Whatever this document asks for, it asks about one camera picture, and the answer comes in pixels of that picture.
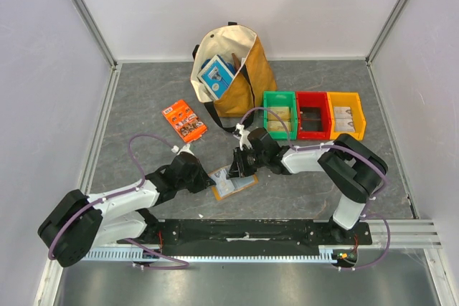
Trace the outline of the left aluminium frame post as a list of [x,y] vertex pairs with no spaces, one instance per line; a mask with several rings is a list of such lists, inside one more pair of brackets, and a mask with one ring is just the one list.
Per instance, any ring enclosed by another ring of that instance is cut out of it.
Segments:
[[102,32],[97,26],[92,14],[90,13],[85,0],[71,0],[77,9],[78,14],[82,18],[85,26],[89,30],[91,37],[94,39],[96,45],[101,51],[107,63],[112,69],[115,69],[118,65],[116,58],[111,52],[106,40],[103,38]]

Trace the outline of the orange screw assortment box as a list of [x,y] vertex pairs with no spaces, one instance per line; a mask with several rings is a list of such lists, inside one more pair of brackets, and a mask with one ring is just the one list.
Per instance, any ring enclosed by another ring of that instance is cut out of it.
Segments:
[[198,140],[207,132],[207,126],[184,100],[178,100],[161,114],[185,143]]

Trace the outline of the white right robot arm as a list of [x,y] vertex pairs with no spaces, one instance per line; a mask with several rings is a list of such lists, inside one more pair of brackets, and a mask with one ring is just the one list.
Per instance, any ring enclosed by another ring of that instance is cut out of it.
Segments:
[[248,131],[237,125],[239,145],[227,178],[245,178],[260,168],[278,175],[324,172],[341,192],[328,226],[330,239],[345,244],[354,236],[354,226],[364,214],[367,202],[387,182],[387,164],[349,134],[337,139],[300,147],[280,145],[264,128]]

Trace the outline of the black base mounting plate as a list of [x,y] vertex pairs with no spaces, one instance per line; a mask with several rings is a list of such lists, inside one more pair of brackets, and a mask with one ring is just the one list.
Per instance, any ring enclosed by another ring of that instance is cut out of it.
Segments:
[[330,221],[311,219],[166,219],[148,225],[135,241],[177,247],[199,241],[217,242],[305,242],[320,245],[371,245],[369,225],[357,223],[344,230]]

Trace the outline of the green plastic bin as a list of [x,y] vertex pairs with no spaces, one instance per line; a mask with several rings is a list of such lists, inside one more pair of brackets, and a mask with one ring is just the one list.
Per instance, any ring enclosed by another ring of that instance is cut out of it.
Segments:
[[[263,107],[289,107],[290,108],[290,120],[284,121],[290,122],[291,131],[289,132],[289,136],[291,140],[295,140],[297,138],[297,131],[298,131],[298,114],[296,109],[296,97],[293,91],[265,91],[263,94]],[[268,112],[265,110],[263,114],[263,125],[266,130],[268,130],[267,117]],[[285,132],[270,132],[268,131],[271,136],[276,140],[286,140],[287,133]]]

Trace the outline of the silver VIP card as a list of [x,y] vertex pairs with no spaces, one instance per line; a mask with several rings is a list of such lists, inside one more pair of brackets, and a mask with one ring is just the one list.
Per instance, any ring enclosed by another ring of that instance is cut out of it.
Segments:
[[228,197],[231,193],[234,193],[236,188],[231,179],[228,179],[227,174],[229,167],[225,166],[210,174],[210,178],[215,182],[212,187],[214,196],[217,200]]

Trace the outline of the yellow plastic bin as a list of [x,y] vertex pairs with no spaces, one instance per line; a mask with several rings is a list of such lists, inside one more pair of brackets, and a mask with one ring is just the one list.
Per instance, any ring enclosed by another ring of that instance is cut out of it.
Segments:
[[327,92],[327,98],[331,115],[330,139],[336,139],[340,134],[343,134],[334,130],[335,117],[333,108],[348,106],[352,109],[352,120],[354,121],[356,131],[354,133],[347,132],[347,134],[356,140],[362,141],[366,130],[366,119],[359,94],[357,92]]

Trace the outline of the silver card in yellow bin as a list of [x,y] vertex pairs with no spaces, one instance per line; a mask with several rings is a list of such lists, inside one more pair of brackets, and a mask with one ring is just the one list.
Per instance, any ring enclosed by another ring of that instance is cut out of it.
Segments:
[[348,106],[337,106],[333,108],[334,117],[336,119],[352,119],[352,109]]

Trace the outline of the gold VIP card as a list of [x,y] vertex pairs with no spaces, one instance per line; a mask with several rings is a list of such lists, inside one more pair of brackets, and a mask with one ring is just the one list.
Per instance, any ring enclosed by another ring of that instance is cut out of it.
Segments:
[[268,126],[268,131],[270,132],[290,132],[291,131],[291,125],[290,122],[281,122],[281,121],[274,121],[270,120],[267,122]]

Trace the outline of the tan canvas tote bag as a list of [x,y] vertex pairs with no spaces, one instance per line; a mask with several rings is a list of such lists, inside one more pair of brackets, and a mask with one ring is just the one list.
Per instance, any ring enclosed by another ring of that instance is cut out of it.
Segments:
[[[210,63],[214,56],[220,56],[224,62],[233,63],[233,56],[240,60],[234,79],[220,96],[199,80],[199,73]],[[269,65],[259,36],[251,28],[229,22],[228,25],[208,32],[192,52],[194,64],[190,82],[198,101],[202,103],[213,121],[224,131],[234,133],[236,127],[225,126],[222,118],[239,118],[248,128],[253,123],[254,115],[245,113],[260,107],[266,91],[276,91],[277,85],[273,70]]]

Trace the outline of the red plastic bin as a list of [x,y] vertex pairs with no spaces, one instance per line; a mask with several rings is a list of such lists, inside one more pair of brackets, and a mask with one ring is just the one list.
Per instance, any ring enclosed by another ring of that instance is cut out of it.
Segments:
[[[331,115],[329,112],[328,98],[326,92],[305,92],[295,93],[297,114],[298,114],[298,132],[299,140],[325,140],[330,138]],[[303,132],[301,130],[300,107],[319,107],[321,109],[323,131],[322,132]]]

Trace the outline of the mustard leather card holder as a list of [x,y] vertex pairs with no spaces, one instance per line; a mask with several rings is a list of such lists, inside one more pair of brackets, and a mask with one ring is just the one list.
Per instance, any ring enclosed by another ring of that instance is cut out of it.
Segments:
[[249,176],[249,177],[242,177],[242,178],[229,178],[228,177],[228,179],[232,180],[232,182],[233,182],[233,184],[235,185],[235,188],[236,188],[235,192],[231,193],[229,196],[231,196],[231,195],[233,195],[235,193],[238,193],[241,190],[244,190],[246,188],[254,186],[255,184],[258,183],[258,179],[257,179],[256,175]]

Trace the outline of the black VIP card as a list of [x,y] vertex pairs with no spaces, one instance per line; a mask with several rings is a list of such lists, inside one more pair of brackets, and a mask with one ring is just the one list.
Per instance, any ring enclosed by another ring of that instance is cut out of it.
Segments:
[[323,123],[319,107],[300,107],[301,130],[303,132],[322,132]]

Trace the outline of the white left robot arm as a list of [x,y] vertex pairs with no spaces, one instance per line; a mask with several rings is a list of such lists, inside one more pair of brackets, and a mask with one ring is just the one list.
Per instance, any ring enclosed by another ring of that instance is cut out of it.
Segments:
[[124,239],[151,243],[158,234],[151,207],[172,200],[178,191],[199,193],[214,184],[196,156],[180,152],[170,164],[125,188],[89,196],[79,189],[68,192],[37,234],[49,259],[70,267],[104,244]]

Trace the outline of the aluminium corner frame post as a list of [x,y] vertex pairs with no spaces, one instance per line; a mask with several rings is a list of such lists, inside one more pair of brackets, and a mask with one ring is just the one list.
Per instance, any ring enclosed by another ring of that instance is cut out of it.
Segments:
[[384,22],[381,30],[379,31],[376,40],[374,41],[369,53],[365,58],[366,65],[369,67],[372,62],[375,60],[379,51],[381,50],[383,44],[386,42],[388,36],[392,32],[395,24],[397,23],[398,19],[402,15],[406,5],[408,4],[409,0],[396,0],[392,10],[389,13],[386,21]]

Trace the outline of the blue razor package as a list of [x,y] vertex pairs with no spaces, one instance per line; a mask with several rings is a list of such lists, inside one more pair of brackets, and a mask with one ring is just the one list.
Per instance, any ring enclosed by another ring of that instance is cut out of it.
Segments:
[[235,67],[226,62],[219,54],[206,60],[197,75],[213,100],[220,99],[235,78]]

